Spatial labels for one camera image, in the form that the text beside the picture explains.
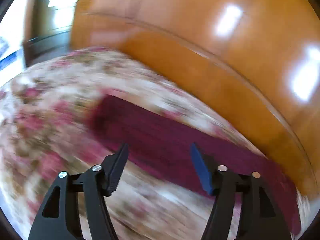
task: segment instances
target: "screw head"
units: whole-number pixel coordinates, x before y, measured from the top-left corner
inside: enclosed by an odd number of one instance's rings
[[[101,165],[94,165],[94,166],[92,167],[92,170],[93,170],[93,171],[100,171],[101,169],[102,169]]]
[[[258,172],[256,172],[256,171],[252,173],[252,176],[253,176],[254,178],[256,178],[256,179],[258,179],[258,178],[261,177],[260,173],[258,173]]]
[[[59,173],[59,178],[64,178],[68,175],[68,173],[66,171],[62,171]]]
[[[228,168],[227,168],[227,166],[225,166],[225,165],[219,165],[219,166],[218,166],[218,170],[219,170],[219,171],[227,171]]]

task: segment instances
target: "floral cushion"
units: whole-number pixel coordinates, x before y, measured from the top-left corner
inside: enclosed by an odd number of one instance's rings
[[[204,103],[127,55],[89,48],[36,64],[0,90],[0,188],[27,239],[59,171],[86,171],[111,154],[86,127],[106,94],[262,153]],[[107,206],[121,239],[201,238],[213,202],[128,162]],[[90,239],[83,195],[83,231]],[[234,239],[240,207],[234,209]]]

